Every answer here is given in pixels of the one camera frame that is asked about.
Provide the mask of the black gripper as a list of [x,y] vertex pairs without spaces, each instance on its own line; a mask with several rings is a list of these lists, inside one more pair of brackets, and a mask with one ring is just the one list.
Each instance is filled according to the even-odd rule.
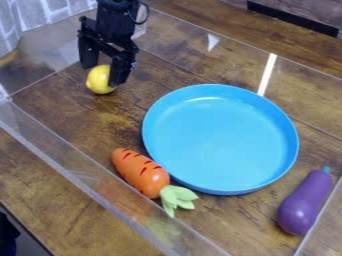
[[[139,52],[131,37],[135,32],[139,0],[97,0],[97,19],[86,16],[79,18],[82,23],[78,31],[79,58],[85,69],[98,65],[101,46],[110,43],[122,47],[130,54]],[[117,87],[127,82],[131,71],[137,67],[131,56],[118,55],[110,66],[109,86]]]

